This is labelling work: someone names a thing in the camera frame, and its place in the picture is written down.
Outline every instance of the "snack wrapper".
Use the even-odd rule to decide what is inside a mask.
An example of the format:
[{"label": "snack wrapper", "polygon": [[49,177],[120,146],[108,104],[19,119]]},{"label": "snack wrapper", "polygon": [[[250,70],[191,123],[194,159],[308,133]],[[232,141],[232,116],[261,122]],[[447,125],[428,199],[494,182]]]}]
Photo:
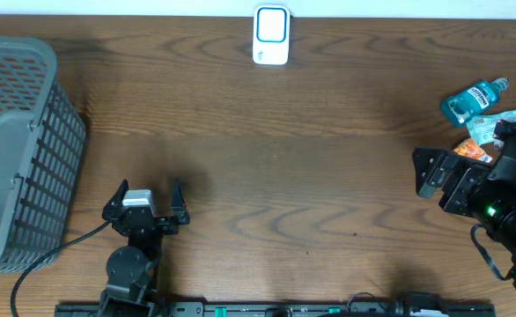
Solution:
[{"label": "snack wrapper", "polygon": [[495,126],[501,119],[516,122],[516,110],[505,111],[500,114],[478,115],[468,122],[469,135],[479,146],[491,143],[495,140],[493,138]]},{"label": "snack wrapper", "polygon": [[453,149],[453,152],[470,159],[478,159],[485,163],[489,163],[493,160],[493,158],[480,148],[472,138],[463,141]]}]

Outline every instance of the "blue label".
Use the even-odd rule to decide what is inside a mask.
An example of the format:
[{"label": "blue label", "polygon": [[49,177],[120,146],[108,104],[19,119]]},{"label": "blue label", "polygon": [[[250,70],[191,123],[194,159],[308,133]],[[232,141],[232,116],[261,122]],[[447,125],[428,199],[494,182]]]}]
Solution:
[{"label": "blue label", "polygon": [[489,100],[489,107],[492,106],[492,104],[497,103],[497,95],[490,89],[489,83],[487,82],[481,82],[477,85],[475,85],[475,88],[479,89]]}]

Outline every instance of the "gray plastic basket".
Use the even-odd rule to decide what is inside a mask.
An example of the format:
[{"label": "gray plastic basket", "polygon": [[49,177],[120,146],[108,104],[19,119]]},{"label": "gray plastic basket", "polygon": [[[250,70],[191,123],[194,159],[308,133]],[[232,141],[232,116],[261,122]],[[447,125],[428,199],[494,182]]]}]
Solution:
[{"label": "gray plastic basket", "polygon": [[25,270],[65,232],[86,133],[55,75],[47,44],[0,36],[0,273]]}]

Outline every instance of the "white wall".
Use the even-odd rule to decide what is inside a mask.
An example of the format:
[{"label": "white wall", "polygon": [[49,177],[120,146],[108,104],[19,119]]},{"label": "white wall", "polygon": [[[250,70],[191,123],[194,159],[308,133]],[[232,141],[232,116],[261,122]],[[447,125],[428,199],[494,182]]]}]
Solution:
[{"label": "white wall", "polygon": [[268,3],[295,17],[516,18],[516,0],[0,0],[0,14],[251,17]]}]

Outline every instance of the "orange package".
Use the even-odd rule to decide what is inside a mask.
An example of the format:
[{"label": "orange package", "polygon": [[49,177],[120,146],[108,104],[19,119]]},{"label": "orange package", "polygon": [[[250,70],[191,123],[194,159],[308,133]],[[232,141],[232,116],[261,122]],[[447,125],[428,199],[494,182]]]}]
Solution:
[{"label": "orange package", "polygon": [[453,149],[453,152],[470,159],[478,159],[485,163],[489,163],[493,160],[493,157],[480,148],[472,138],[463,141]]}]

